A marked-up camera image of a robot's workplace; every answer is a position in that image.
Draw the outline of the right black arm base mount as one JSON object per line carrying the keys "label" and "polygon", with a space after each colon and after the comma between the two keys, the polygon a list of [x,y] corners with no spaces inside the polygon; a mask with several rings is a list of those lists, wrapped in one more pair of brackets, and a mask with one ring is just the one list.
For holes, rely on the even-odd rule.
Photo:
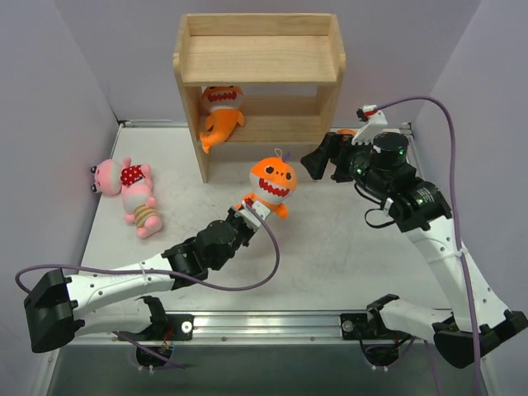
{"label": "right black arm base mount", "polygon": [[341,313],[342,339],[346,341],[392,340],[399,342],[409,339],[408,333],[387,329],[380,317],[380,310],[389,302],[399,300],[394,294],[387,294],[367,305],[363,311]]}

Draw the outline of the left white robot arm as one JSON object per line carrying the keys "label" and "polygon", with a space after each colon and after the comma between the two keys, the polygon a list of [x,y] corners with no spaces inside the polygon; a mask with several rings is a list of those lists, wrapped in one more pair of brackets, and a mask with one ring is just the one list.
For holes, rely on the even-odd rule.
{"label": "left white robot arm", "polygon": [[196,236],[153,257],[113,270],[44,265],[44,275],[26,292],[24,310],[31,351],[44,353],[75,337],[123,331],[140,340],[160,338],[170,322],[158,292],[211,285],[220,270],[266,226],[270,211],[258,202],[229,209]]}

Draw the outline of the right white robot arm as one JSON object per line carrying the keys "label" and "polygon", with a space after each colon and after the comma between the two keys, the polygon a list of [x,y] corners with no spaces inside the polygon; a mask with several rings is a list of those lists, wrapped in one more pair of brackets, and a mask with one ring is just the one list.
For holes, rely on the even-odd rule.
{"label": "right white robot arm", "polygon": [[379,200],[391,224],[422,254],[449,303],[447,310],[428,309],[386,295],[367,306],[360,334],[419,337],[461,369],[474,363],[475,343],[485,356],[525,330],[526,315],[496,296],[469,252],[456,244],[455,219],[445,197],[408,162],[408,138],[383,132],[368,144],[352,140],[349,134],[329,132],[300,162],[314,180],[332,163],[335,182],[355,182]]}

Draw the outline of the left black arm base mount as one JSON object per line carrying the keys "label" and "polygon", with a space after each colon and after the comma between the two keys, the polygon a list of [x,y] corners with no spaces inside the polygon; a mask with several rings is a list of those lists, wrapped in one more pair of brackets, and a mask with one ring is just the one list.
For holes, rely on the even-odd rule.
{"label": "left black arm base mount", "polygon": [[168,313],[161,300],[142,296],[133,301],[133,317],[117,329],[120,341],[127,337],[137,342],[190,341],[193,336],[194,316],[190,313]]}

